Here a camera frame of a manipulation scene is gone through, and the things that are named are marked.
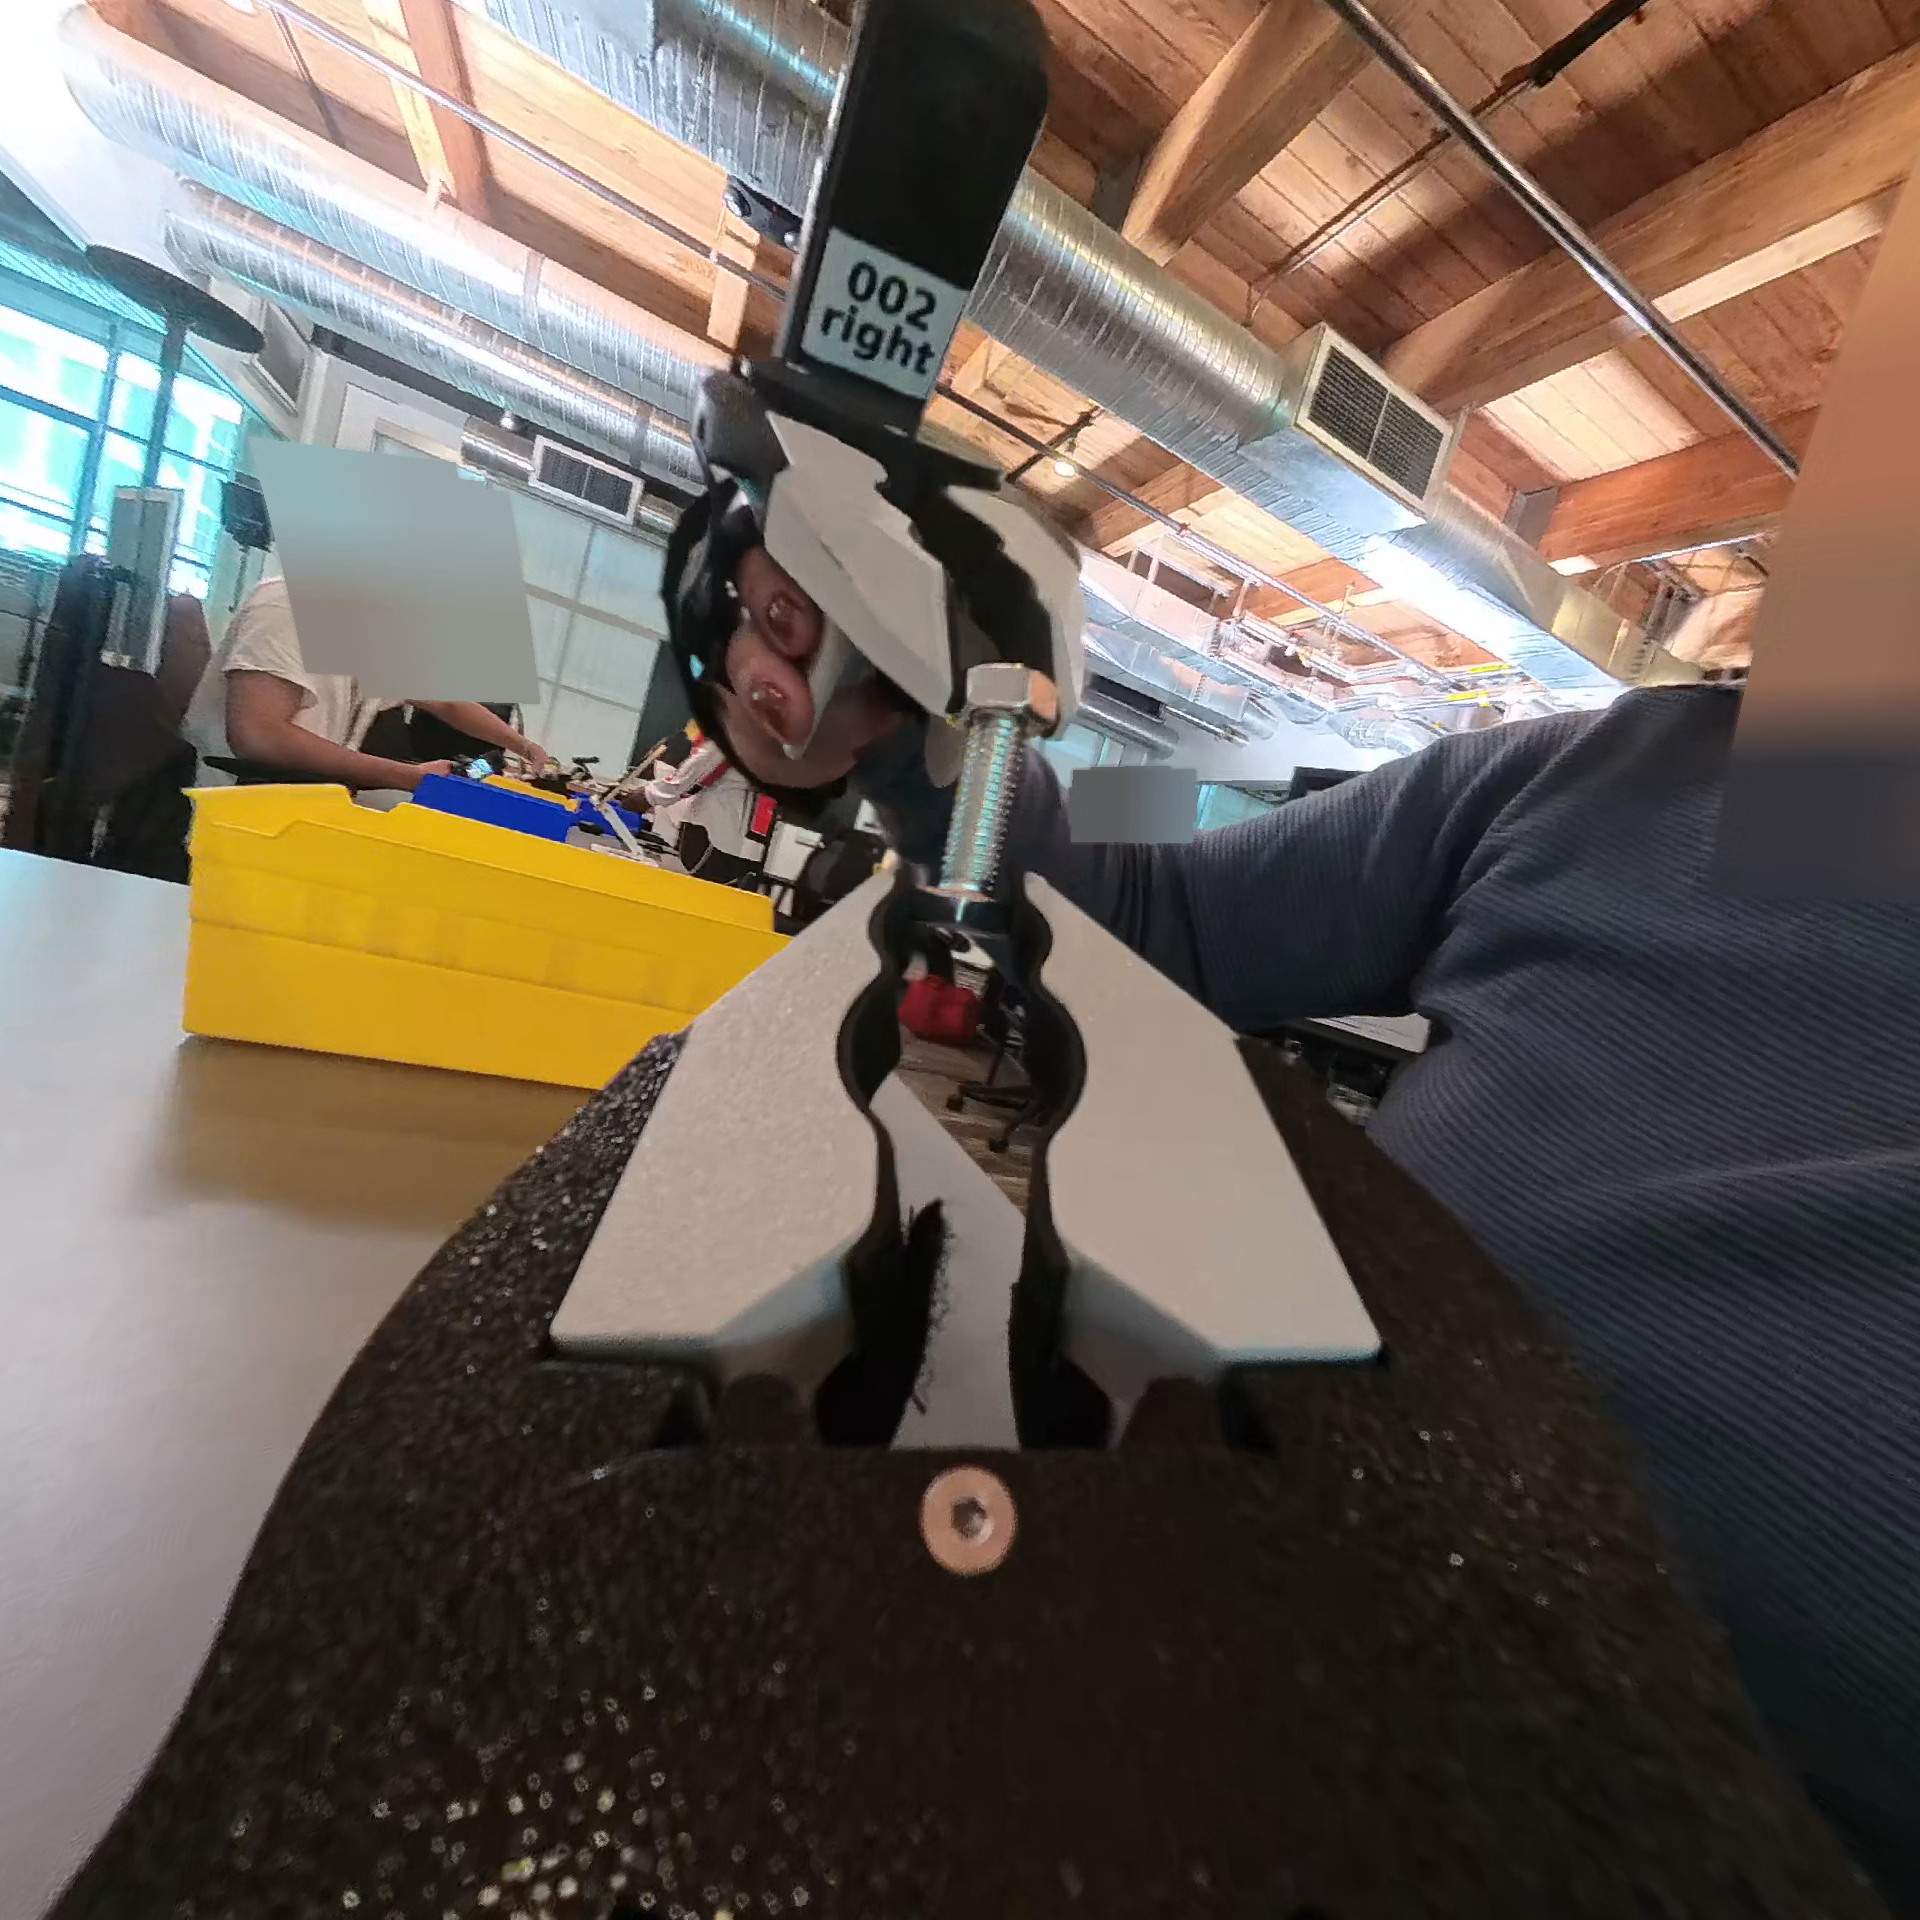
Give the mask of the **small white duct vent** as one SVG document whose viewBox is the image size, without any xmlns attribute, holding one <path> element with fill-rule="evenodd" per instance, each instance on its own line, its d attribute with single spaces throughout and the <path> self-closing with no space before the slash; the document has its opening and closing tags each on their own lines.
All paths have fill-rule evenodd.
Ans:
<svg viewBox="0 0 1920 1920">
<path fill-rule="evenodd" d="M 533 442 L 525 487 L 592 519 L 634 528 L 644 501 L 642 477 L 546 435 Z"/>
</svg>

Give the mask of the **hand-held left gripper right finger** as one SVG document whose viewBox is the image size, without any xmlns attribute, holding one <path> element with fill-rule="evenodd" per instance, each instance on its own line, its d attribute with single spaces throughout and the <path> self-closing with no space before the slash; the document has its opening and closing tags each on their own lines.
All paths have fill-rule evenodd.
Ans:
<svg viewBox="0 0 1920 1920">
<path fill-rule="evenodd" d="M 1040 876 L 1011 917 L 1037 1103 L 1009 1322 L 1021 1449 L 1109 1449 L 1154 1388 L 1258 1436 L 1248 1377 L 1374 1368 L 1376 1319 L 1251 1050 Z"/>
</svg>

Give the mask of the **person's right hand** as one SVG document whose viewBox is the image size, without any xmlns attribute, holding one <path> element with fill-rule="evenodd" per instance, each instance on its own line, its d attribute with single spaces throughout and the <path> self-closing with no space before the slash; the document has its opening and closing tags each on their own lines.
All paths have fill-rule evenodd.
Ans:
<svg viewBox="0 0 1920 1920">
<path fill-rule="evenodd" d="M 816 714 L 809 671 L 826 642 L 820 610 L 765 552 L 736 564 L 739 620 L 728 644 L 715 709 L 732 762 L 763 785 L 827 786 L 849 756 Z"/>
</svg>

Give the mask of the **large silver air duct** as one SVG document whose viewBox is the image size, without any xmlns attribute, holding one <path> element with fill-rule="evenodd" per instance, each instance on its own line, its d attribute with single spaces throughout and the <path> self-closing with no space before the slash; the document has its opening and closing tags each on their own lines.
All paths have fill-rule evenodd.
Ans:
<svg viewBox="0 0 1920 1920">
<path fill-rule="evenodd" d="M 803 3 L 488 3 L 484 15 L 658 133 L 805 209 L 852 32 Z M 1410 509 L 1294 424 L 1300 352 L 1227 321 L 1026 171 L 969 319 L 1222 490 L 1549 690 L 1696 680 L 1444 483 Z"/>
</svg>

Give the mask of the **small blue plastic bin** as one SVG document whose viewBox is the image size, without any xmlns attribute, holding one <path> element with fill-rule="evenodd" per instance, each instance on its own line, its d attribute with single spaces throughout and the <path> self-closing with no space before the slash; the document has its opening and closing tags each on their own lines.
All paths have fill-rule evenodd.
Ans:
<svg viewBox="0 0 1920 1920">
<path fill-rule="evenodd" d="M 472 825 L 492 825 L 550 845 L 600 845 L 640 857 L 640 819 L 592 797 L 565 797 L 502 777 L 425 776 L 411 805 Z"/>
</svg>

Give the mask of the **yellow plastic bin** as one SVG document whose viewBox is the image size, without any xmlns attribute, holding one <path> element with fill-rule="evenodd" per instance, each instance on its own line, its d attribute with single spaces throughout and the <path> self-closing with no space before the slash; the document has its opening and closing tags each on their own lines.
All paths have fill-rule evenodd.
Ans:
<svg viewBox="0 0 1920 1920">
<path fill-rule="evenodd" d="M 780 954 L 753 895 L 340 786 L 194 793 L 192 917 L 529 985 L 699 1001 Z"/>
<path fill-rule="evenodd" d="M 718 962 L 710 984 L 640 985 L 635 1000 L 617 1000 L 197 924 L 182 1029 L 204 1041 L 601 1089 L 781 949 L 780 935 L 749 938 L 739 957 Z"/>
</svg>

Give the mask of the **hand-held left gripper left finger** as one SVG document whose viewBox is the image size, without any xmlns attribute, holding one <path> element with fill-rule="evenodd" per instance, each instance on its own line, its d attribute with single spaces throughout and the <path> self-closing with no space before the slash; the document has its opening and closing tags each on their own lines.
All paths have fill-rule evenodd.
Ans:
<svg viewBox="0 0 1920 1920">
<path fill-rule="evenodd" d="M 954 1144 L 899 1083 L 882 872 L 698 1015 L 550 1323 L 565 1361 L 773 1378 L 888 1449 L 928 1354 Z"/>
</svg>

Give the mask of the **person's right forearm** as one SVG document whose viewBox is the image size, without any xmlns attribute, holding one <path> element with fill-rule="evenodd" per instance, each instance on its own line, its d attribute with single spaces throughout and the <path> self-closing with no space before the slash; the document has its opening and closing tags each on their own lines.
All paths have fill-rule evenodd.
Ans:
<svg viewBox="0 0 1920 1920">
<path fill-rule="evenodd" d="M 1387 1015 L 1410 987 L 1497 817 L 1577 747 L 1629 725 L 1732 717 L 1725 689 L 1627 692 L 1604 712 L 1449 736 L 1184 845 L 1074 844 L 1066 791 L 1014 753 L 998 879 L 1045 884 L 1226 1025 Z"/>
</svg>

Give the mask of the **slim silver air duct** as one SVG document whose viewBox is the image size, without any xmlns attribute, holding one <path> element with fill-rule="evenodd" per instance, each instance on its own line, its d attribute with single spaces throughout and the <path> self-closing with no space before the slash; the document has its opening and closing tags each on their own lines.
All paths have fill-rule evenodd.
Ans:
<svg viewBox="0 0 1920 1920">
<path fill-rule="evenodd" d="M 165 242 L 192 272 L 293 306 L 422 377 L 555 428 L 622 466 L 685 491 L 704 481 L 683 400 L 658 407 L 202 184 L 179 186 Z"/>
<path fill-rule="evenodd" d="M 84 5 L 64 15 L 58 47 L 86 121 L 176 176 L 162 242 L 179 186 L 197 184 L 658 407 L 683 400 L 689 426 L 706 379 L 729 369 L 718 348 L 434 205 L 422 189 L 205 80 Z"/>
</svg>

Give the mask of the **black round floor lamp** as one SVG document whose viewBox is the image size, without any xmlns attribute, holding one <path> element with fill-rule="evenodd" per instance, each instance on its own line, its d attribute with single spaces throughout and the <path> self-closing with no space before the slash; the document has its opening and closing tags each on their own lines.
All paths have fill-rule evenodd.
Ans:
<svg viewBox="0 0 1920 1920">
<path fill-rule="evenodd" d="M 264 333 L 252 321 L 229 309 L 216 295 L 141 256 L 101 244 L 86 244 L 83 255 L 98 282 L 162 321 L 157 391 L 139 475 L 141 490 L 156 490 L 188 340 L 205 340 L 229 352 L 259 355 Z"/>
</svg>

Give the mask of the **large white duct vent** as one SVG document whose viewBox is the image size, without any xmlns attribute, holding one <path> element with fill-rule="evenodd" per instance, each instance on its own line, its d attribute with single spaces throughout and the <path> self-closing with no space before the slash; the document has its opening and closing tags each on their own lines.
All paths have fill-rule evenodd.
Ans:
<svg viewBox="0 0 1920 1920">
<path fill-rule="evenodd" d="M 1410 509 L 1425 509 L 1449 475 L 1456 420 L 1394 381 L 1325 323 L 1296 344 L 1300 389 L 1294 424 Z"/>
</svg>

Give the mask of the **silver hex bolt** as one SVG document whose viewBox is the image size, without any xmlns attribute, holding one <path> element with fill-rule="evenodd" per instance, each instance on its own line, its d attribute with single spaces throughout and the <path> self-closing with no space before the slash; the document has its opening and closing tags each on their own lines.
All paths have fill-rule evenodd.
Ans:
<svg viewBox="0 0 1920 1920">
<path fill-rule="evenodd" d="M 939 888 L 996 897 L 1001 845 L 1017 797 L 1025 751 L 1060 721 L 1056 683 L 1017 664 L 982 664 L 968 675 L 964 733 Z"/>
</svg>

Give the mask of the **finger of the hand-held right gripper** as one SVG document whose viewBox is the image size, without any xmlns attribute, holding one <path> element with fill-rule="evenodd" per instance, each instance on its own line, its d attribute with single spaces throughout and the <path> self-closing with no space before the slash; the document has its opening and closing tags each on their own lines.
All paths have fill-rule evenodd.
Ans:
<svg viewBox="0 0 1920 1920">
<path fill-rule="evenodd" d="M 910 442 L 858 449 L 813 424 L 770 419 L 784 466 L 765 495 L 762 544 L 824 616 L 824 642 L 808 671 L 812 728 L 784 756 L 800 762 L 826 725 L 841 687 L 891 682 L 923 714 L 955 706 L 952 592 L 912 508 L 882 490 L 899 481 L 908 495 L 941 495 L 963 471 L 958 436 L 930 428 Z"/>
<path fill-rule="evenodd" d="M 1064 733 L 1086 682 L 1082 555 L 1019 490 L 934 487 L 912 527 L 947 579 L 947 695 L 934 714 L 968 705 L 969 671 L 1019 665 L 1051 683 L 1043 736 Z"/>
</svg>

